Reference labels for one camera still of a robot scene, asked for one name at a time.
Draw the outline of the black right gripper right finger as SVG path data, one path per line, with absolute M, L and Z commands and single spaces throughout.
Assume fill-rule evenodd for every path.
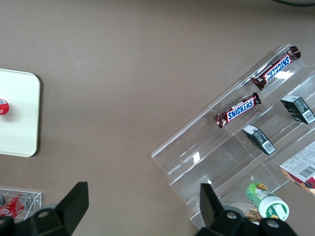
M 198 236 L 257 236 L 258 226 L 233 206 L 223 206 L 210 184 L 200 185 L 200 210 L 205 227 Z

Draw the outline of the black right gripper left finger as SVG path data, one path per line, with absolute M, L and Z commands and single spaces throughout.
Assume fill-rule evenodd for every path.
M 78 182 L 54 207 L 43 208 L 14 227 L 16 236 L 70 236 L 89 207 L 87 182 Z

